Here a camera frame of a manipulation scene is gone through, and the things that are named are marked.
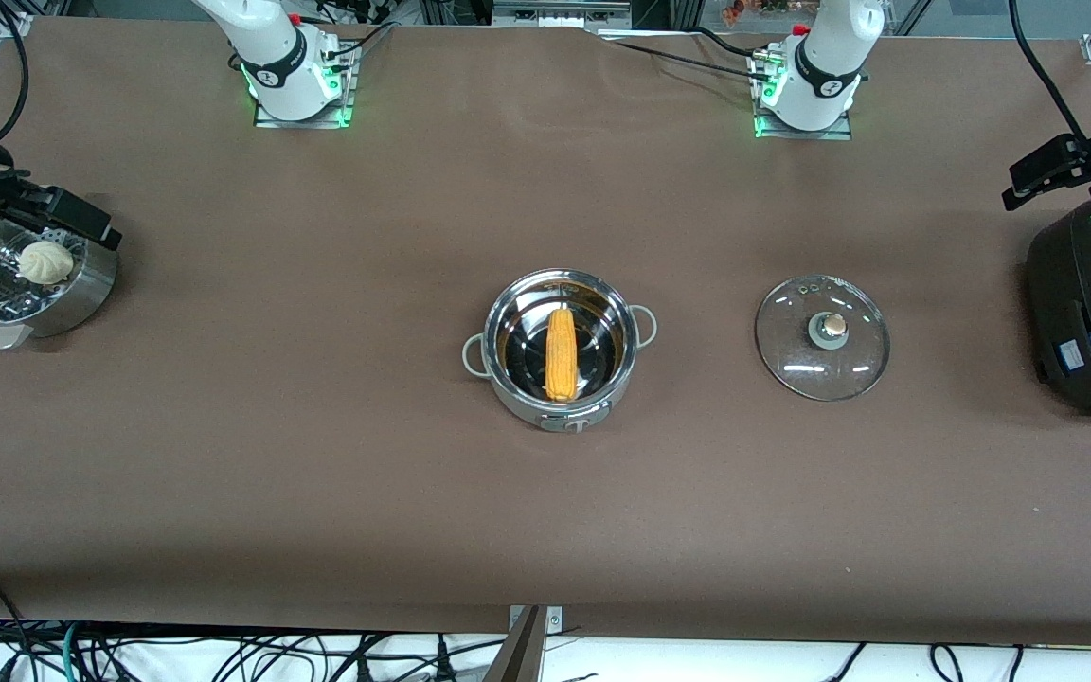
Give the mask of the grey background box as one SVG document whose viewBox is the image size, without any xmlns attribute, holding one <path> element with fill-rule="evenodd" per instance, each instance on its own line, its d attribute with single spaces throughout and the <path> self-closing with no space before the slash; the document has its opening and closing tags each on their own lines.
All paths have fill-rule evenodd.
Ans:
<svg viewBox="0 0 1091 682">
<path fill-rule="evenodd" d="M 493 27 L 632 29 L 631 0 L 491 0 Z"/>
</svg>

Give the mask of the beige steamed bun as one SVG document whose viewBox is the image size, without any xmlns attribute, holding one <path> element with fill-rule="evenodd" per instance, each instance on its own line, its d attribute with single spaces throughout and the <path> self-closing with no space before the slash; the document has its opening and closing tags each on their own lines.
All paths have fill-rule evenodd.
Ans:
<svg viewBox="0 0 1091 682">
<path fill-rule="evenodd" d="M 57 242 L 32 242 L 17 255 L 17 272 L 24 280 L 43 286 L 65 282 L 75 270 L 75 259 Z"/>
</svg>

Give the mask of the yellow corn cob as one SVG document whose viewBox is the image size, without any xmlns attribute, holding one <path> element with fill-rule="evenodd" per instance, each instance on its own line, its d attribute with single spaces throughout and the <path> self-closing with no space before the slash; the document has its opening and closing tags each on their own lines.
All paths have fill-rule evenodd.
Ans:
<svg viewBox="0 0 1091 682">
<path fill-rule="evenodd" d="M 579 342 L 570 308 L 551 311 L 546 328 L 546 397 L 568 403 L 579 394 Z"/>
</svg>

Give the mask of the aluminium frame rail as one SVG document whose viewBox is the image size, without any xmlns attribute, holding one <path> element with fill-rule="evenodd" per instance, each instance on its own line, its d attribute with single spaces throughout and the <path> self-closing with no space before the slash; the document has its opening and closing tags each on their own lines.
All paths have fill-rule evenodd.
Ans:
<svg viewBox="0 0 1091 682">
<path fill-rule="evenodd" d="M 19 117 L 25 111 L 27 95 L 29 95 L 29 61 L 27 60 L 27 49 L 25 47 L 25 36 L 33 23 L 33 16 L 25 11 L 13 11 L 9 5 L 0 5 L 0 51 L 4 45 L 9 45 L 16 53 L 19 62 L 19 89 L 17 96 L 12 105 L 11 113 L 1 125 L 0 139 L 17 124 Z"/>
</svg>

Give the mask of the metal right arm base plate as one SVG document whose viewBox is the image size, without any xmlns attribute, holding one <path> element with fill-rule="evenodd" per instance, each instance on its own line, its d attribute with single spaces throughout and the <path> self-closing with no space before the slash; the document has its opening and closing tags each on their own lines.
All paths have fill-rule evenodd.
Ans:
<svg viewBox="0 0 1091 682">
<path fill-rule="evenodd" d="M 254 124 L 268 129 L 339 130 L 352 122 L 360 57 L 355 41 L 322 34 L 301 65 L 278 74 L 243 62 Z"/>
</svg>

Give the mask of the brown table cover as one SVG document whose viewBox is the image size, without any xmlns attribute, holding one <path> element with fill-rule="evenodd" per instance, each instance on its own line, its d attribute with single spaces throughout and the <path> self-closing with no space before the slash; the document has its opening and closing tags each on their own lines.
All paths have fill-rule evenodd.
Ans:
<svg viewBox="0 0 1091 682">
<path fill-rule="evenodd" d="M 876 44 L 848 142 L 755 137 L 743 82 L 573 27 L 395 27 L 346 130 L 260 130 L 211 22 L 39 17 L 5 137 L 112 212 L 85 325 L 0 352 L 0 586 L 23 617 L 1091 643 L 1091 418 L 1039 383 L 1003 208 L 1062 118 L 1014 43 Z M 461 364 L 579 270 L 659 323 L 555 433 Z M 890 330 L 843 402 L 755 315 L 805 275 Z"/>
</svg>

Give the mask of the steel steamer bowl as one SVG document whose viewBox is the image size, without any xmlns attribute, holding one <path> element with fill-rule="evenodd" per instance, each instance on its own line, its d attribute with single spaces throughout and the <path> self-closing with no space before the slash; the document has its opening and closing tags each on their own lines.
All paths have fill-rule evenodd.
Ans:
<svg viewBox="0 0 1091 682">
<path fill-rule="evenodd" d="M 17 255 L 32 242 L 57 242 L 75 259 L 72 275 L 60 284 L 36 285 L 19 276 Z M 77 328 L 99 310 L 116 284 L 116 252 L 65 232 L 31 232 L 0 219 L 0 350 L 13 350 L 29 338 L 44 338 Z"/>
</svg>

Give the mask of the silver table edge bracket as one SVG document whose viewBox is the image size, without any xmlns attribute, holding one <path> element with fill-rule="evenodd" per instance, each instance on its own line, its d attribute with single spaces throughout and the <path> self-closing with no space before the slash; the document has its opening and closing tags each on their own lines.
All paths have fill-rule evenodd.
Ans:
<svg viewBox="0 0 1091 682">
<path fill-rule="evenodd" d="M 509 620 L 508 620 L 508 631 L 515 627 L 516 621 L 519 620 L 524 610 L 527 609 L 526 605 L 512 605 L 509 608 Z M 546 618 L 546 634 L 549 636 L 561 635 L 564 629 L 563 622 L 563 608 L 561 605 L 549 605 L 548 607 L 541 607 L 543 618 Z"/>
</svg>

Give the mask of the dark metal bar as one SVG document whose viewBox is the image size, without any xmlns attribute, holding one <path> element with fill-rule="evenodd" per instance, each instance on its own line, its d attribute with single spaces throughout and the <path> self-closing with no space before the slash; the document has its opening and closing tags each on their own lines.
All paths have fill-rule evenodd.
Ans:
<svg viewBox="0 0 1091 682">
<path fill-rule="evenodd" d="M 550 626 L 549 607 L 520 607 L 481 682 L 540 682 Z"/>
</svg>

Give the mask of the glass pot lid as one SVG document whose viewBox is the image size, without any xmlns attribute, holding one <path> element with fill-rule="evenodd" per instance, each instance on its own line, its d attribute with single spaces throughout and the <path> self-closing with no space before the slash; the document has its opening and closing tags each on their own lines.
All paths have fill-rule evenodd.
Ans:
<svg viewBox="0 0 1091 682">
<path fill-rule="evenodd" d="M 780 384 L 826 403 L 874 388 L 891 352 L 890 330 L 873 299 L 828 275 L 777 284 L 758 307 L 755 342 Z"/>
</svg>

